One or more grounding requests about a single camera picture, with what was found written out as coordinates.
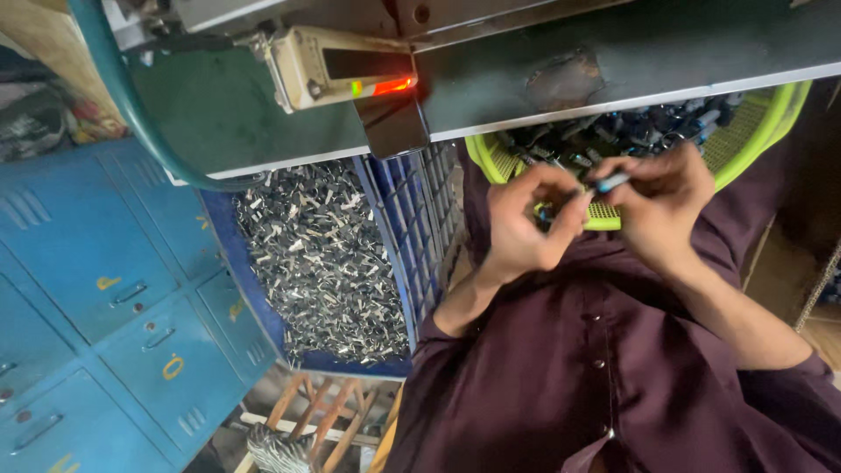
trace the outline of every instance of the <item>maroon shirt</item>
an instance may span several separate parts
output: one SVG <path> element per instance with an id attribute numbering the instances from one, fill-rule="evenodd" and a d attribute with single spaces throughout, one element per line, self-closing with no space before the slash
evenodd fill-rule
<path id="1" fill-rule="evenodd" d="M 462 161 L 480 261 L 487 183 Z M 693 234 L 731 284 L 779 193 L 765 161 L 717 194 Z M 598 452 L 611 472 L 841 472 L 841 391 L 827 365 L 813 354 L 737 371 L 616 234 L 585 234 L 555 271 L 506 286 L 466 337 L 427 317 L 413 364 L 389 472 L 587 472 Z"/>

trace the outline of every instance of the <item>metal table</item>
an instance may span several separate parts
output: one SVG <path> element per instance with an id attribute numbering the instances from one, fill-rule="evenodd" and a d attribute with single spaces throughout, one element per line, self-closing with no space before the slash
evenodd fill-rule
<path id="1" fill-rule="evenodd" d="M 841 0 L 637 0 L 423 51 L 419 87 L 431 138 L 443 141 L 838 75 L 839 24 Z M 585 58 L 577 70 L 598 88 L 536 90 L 540 76 L 574 82 L 570 57 Z M 368 151 L 351 104 L 286 115 L 247 50 L 158 56 L 132 70 L 166 138 L 211 177 Z"/>

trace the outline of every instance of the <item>scrap metal pieces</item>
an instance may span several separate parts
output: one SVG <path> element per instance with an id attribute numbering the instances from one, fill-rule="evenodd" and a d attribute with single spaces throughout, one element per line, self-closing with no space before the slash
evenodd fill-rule
<path id="1" fill-rule="evenodd" d="M 364 364 L 408 353 L 391 262 L 349 159 L 274 171 L 233 202 L 251 270 L 286 322 L 290 364 L 310 351 Z"/>

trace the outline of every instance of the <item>person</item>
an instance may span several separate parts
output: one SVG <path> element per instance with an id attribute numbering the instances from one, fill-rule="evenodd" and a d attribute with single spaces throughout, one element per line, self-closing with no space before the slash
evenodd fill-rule
<path id="1" fill-rule="evenodd" d="M 583 232 L 572 175 L 489 186 L 459 147 L 475 270 L 420 325 L 385 470 L 841 472 L 831 371 L 739 289 L 779 201 L 766 155 L 715 197 L 692 144 L 605 159 L 622 228 Z"/>

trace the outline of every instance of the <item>locker handle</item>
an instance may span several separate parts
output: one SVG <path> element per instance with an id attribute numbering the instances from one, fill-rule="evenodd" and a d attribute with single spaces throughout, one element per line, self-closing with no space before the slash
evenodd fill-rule
<path id="1" fill-rule="evenodd" d="M 63 419 L 64 419 L 64 414 L 55 414 L 52 417 L 50 417 L 50 423 L 47 424 L 46 427 L 41 429 L 38 433 L 36 433 L 32 437 L 29 437 L 28 439 L 24 440 L 20 444 L 15 445 L 14 450 L 12 450 L 11 454 L 12 455 L 19 454 L 21 452 L 21 450 L 25 449 L 26 447 L 29 447 L 30 444 L 32 444 L 35 440 L 38 440 L 38 438 L 41 435 L 44 435 L 45 433 L 47 433 L 47 431 L 49 431 L 51 428 L 58 425 L 58 423 L 61 422 Z"/>
<path id="2" fill-rule="evenodd" d="M 13 370 L 13 369 L 15 369 L 15 368 L 17 368 L 17 367 L 18 367 L 18 364 L 17 364 L 17 363 L 14 363 L 14 362 L 12 362 L 12 363 L 4 363 L 4 364 L 0 364 L 0 378 L 2 378 L 2 377 L 3 377 L 5 374 L 7 374 L 9 371 L 11 371 L 11 370 Z"/>
<path id="3" fill-rule="evenodd" d="M 120 304 L 124 304 L 124 303 L 128 302 L 129 300 L 131 300 L 136 295 L 140 294 L 141 292 L 143 292 L 147 289 L 149 289 L 149 286 L 146 285 L 146 283 L 139 282 L 139 283 L 137 283 L 137 286 L 135 287 L 135 290 L 131 294 L 124 295 L 124 296 L 119 296 L 118 295 L 116 298 L 114 298 L 114 300 L 111 301 L 111 306 L 116 307 L 116 306 L 119 306 Z"/>
<path id="4" fill-rule="evenodd" d="M 152 342 L 147 343 L 147 344 L 146 344 L 146 346 L 142 348 L 142 349 L 143 349 L 143 351 L 148 352 L 149 350 L 153 350 L 153 349 L 155 349 L 155 347 L 157 347 L 158 345 L 160 345 L 161 343 L 163 343 L 163 341 L 164 341 L 164 340 L 166 340 L 167 338 L 171 337 L 173 333 L 175 333 L 175 329 L 174 329 L 174 328 L 170 328 L 170 329 L 168 329 L 168 330 L 167 330 L 167 333 L 166 333 L 163 337 L 161 337 L 161 339 L 160 339 L 160 340 L 158 340 L 157 342 L 154 342 L 154 343 L 152 343 Z"/>

